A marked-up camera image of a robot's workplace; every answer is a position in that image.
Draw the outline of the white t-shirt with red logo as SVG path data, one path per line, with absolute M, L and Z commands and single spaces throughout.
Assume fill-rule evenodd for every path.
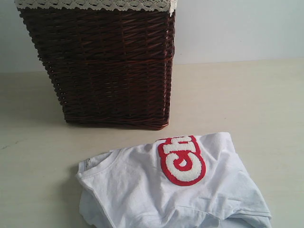
M 79 163 L 79 211 L 97 228 L 269 228 L 229 133 L 179 136 Z

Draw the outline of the dark brown wicker basket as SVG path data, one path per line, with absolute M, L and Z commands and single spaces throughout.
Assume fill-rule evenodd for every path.
M 170 116 L 175 14 L 19 9 L 69 124 L 160 130 Z

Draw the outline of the cream lace basket liner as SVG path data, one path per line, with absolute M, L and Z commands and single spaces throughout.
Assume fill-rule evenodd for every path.
M 91 9 L 109 11 L 159 11 L 170 15 L 177 8 L 176 0 L 16 0 L 18 9 Z

